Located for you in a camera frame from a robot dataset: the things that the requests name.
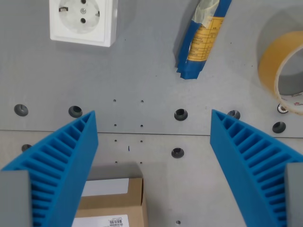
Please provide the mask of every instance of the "mounting hole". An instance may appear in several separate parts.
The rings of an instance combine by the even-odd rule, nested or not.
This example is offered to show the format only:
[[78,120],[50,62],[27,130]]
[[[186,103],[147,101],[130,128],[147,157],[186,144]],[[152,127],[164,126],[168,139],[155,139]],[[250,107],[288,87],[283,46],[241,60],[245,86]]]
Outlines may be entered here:
[[21,117],[28,115],[28,108],[25,105],[17,104],[14,107],[15,113]]
[[280,114],[288,113],[288,110],[286,110],[284,107],[282,107],[281,104],[278,105],[277,110]]
[[26,151],[26,150],[29,149],[31,146],[32,146],[32,145],[29,145],[29,144],[24,144],[24,145],[22,145],[22,147],[21,147],[22,152]]
[[273,126],[274,133],[282,133],[286,129],[286,124],[284,122],[277,122]]
[[231,117],[234,117],[234,118],[236,118],[236,119],[240,119],[240,117],[241,117],[240,112],[237,111],[237,110],[229,111],[227,115],[229,115],[229,116],[231,116]]
[[187,117],[188,117],[188,113],[185,109],[178,109],[175,112],[175,119],[177,121],[184,121],[185,119],[187,119]]
[[78,118],[82,116],[82,109],[76,105],[73,105],[68,109],[68,113],[70,116]]
[[181,157],[184,156],[184,150],[181,149],[181,148],[175,148],[175,149],[172,150],[171,155],[174,158],[181,158]]

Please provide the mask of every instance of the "white power socket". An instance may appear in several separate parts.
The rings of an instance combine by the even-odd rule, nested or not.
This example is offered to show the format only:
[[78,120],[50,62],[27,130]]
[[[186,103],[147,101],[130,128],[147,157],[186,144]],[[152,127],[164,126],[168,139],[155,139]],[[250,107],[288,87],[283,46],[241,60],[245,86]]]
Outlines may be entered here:
[[111,46],[116,40],[118,0],[49,0],[52,40]]

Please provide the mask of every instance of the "yellow label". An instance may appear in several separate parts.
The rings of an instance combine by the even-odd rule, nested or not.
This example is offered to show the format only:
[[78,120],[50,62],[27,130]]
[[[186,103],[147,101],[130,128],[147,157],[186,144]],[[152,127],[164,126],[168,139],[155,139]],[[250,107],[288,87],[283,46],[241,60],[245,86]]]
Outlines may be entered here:
[[221,28],[223,17],[209,17],[207,28],[201,25],[191,42],[188,60],[206,61]]

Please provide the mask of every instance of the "adhesive tape roll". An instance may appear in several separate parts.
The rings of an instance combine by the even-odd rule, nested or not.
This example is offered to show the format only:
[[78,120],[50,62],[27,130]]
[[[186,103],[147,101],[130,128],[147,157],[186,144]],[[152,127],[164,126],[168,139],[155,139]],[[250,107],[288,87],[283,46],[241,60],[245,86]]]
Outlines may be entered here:
[[291,96],[281,95],[278,82],[287,61],[301,49],[303,49],[303,31],[286,33],[270,44],[258,68],[262,84],[286,110],[299,115],[303,115],[303,92]]

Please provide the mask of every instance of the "white sticker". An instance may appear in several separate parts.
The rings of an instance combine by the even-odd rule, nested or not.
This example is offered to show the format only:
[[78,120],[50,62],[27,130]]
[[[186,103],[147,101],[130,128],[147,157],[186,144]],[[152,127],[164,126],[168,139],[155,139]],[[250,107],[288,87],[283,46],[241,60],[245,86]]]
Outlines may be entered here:
[[127,215],[75,218],[72,227],[129,227]]
[[129,179],[86,181],[82,196],[126,194]]

